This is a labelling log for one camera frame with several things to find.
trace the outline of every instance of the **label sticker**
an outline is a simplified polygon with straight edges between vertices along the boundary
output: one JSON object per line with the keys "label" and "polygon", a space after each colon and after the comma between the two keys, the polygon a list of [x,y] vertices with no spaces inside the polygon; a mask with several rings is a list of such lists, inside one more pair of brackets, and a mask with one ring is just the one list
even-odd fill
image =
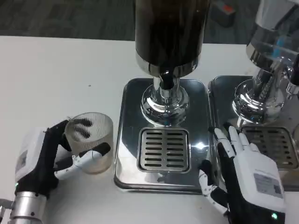
{"label": "label sticker", "polygon": [[263,194],[283,198],[279,181],[268,176],[254,174],[257,191]]}

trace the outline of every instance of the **green light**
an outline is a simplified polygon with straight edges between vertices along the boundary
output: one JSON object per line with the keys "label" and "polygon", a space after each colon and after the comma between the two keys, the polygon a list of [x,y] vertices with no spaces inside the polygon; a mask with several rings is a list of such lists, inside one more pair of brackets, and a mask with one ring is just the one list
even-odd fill
{"label": "green light", "polygon": [[273,219],[277,219],[277,214],[276,213],[272,213],[272,216],[271,216]]}

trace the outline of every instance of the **cup rim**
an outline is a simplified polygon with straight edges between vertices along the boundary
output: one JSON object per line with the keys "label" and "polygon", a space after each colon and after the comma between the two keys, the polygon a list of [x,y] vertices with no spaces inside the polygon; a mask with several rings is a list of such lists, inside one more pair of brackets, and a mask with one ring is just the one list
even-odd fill
{"label": "cup rim", "polygon": [[[72,118],[69,119],[69,122],[66,124],[65,129],[64,129],[64,134],[65,134],[65,136],[69,136],[69,137],[71,138],[71,140],[74,141],[74,142],[79,142],[79,141],[75,140],[75,139],[72,137],[71,134],[67,134],[67,133],[66,133],[66,130],[70,127],[70,123],[71,123],[70,121],[71,121],[71,120],[74,120],[74,119],[76,119],[76,118],[79,117],[79,116],[87,115],[87,114],[104,115],[105,118],[107,118],[107,120],[108,120],[108,125],[109,125],[110,129],[113,131],[113,121],[112,121],[112,119],[111,119],[108,115],[106,115],[106,114],[104,114],[104,113],[100,113],[100,112],[85,112],[85,113],[76,115],[76,116],[74,116],[74,117],[72,117]],[[107,136],[109,135],[109,133],[111,133],[111,131],[106,132],[106,133],[104,134],[104,136],[103,136],[102,138],[98,139],[98,140],[86,141],[85,143],[87,143],[87,142],[99,141],[99,140],[101,140],[101,139],[107,137]]]}

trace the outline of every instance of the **drip tray grate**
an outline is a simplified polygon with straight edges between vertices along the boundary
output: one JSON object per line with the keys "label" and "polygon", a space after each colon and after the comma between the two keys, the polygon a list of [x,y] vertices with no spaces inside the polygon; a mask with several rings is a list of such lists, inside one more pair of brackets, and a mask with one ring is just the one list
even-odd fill
{"label": "drip tray grate", "polygon": [[141,130],[138,165],[143,171],[181,171],[189,169],[188,132],[183,129]]}
{"label": "drip tray grate", "polygon": [[295,169],[298,160],[289,132],[283,127],[245,126],[242,132],[261,153],[273,159],[279,169]]}

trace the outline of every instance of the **dark liquid container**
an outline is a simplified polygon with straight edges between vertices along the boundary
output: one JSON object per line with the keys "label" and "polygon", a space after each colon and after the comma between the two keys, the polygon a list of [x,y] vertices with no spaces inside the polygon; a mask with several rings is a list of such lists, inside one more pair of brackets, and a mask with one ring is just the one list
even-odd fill
{"label": "dark liquid container", "polygon": [[209,0],[135,0],[138,55],[155,66],[174,68],[201,52]]}

